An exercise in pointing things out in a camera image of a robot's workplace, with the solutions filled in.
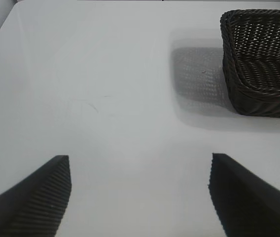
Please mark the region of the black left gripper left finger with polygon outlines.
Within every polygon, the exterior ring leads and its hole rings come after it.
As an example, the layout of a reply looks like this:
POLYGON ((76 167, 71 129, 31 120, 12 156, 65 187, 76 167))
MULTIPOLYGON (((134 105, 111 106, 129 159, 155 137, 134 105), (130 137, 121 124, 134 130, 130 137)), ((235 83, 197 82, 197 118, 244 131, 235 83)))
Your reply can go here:
POLYGON ((55 236, 70 194, 69 156, 55 156, 0 195, 0 237, 55 236))

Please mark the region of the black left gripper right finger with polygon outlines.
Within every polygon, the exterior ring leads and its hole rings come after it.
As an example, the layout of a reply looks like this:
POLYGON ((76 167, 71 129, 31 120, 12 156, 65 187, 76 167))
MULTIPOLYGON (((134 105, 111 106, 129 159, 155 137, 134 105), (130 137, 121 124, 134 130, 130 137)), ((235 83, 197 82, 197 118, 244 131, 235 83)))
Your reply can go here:
POLYGON ((228 237, 280 237, 280 190, 226 154, 212 155, 209 191, 228 237))

